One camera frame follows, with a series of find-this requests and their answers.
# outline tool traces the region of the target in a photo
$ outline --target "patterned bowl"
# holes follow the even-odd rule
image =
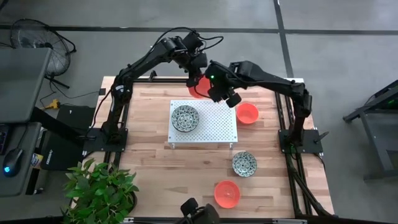
[[[198,126],[198,123],[199,114],[191,106],[179,106],[172,113],[172,124],[177,131],[190,132]]]
[[[250,177],[257,170],[257,160],[248,152],[239,152],[232,159],[232,168],[241,177]]]

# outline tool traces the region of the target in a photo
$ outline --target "yellow plug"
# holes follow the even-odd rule
[[[52,103],[50,103],[48,106],[45,108],[41,108],[42,110],[47,110],[47,109],[59,109],[60,108],[60,102],[57,99],[52,100]]]

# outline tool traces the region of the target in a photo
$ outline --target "bracket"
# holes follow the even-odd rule
[[[127,143],[127,134],[129,130],[125,128],[121,131],[122,138],[119,144],[106,144],[105,136],[101,132],[101,128],[93,128],[87,136],[94,136],[95,138],[86,140],[83,146],[84,151],[99,151],[99,152],[124,152]]]
[[[282,153],[295,154],[295,153],[321,153],[323,152],[321,137],[318,130],[304,130],[303,145],[299,147],[291,147],[291,144],[286,141],[289,130],[279,130],[279,144]]]

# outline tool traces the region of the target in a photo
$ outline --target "potted plant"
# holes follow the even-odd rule
[[[90,159],[68,169],[72,172],[67,173],[66,197],[75,205],[62,210],[64,223],[120,223],[137,204],[134,192],[139,190],[132,183],[136,173],[117,170],[113,164],[109,172],[107,163],[95,165],[90,172],[93,163],[94,159]]]

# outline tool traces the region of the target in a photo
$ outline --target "computer mouse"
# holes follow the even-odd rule
[[[2,172],[6,177],[14,177],[21,168],[22,153],[20,148],[11,149],[7,152],[2,163]]]

